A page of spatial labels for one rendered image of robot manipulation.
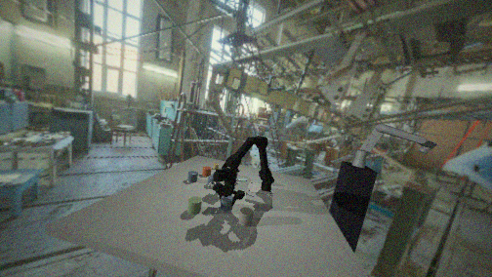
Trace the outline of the orange cylinder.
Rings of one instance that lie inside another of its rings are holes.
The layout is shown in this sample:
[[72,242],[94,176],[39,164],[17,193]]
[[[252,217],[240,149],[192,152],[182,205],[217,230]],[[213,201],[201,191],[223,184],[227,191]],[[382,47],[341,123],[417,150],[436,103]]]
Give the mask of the orange cylinder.
[[203,167],[202,176],[204,176],[204,177],[210,176],[211,175],[211,170],[212,170],[211,167]]

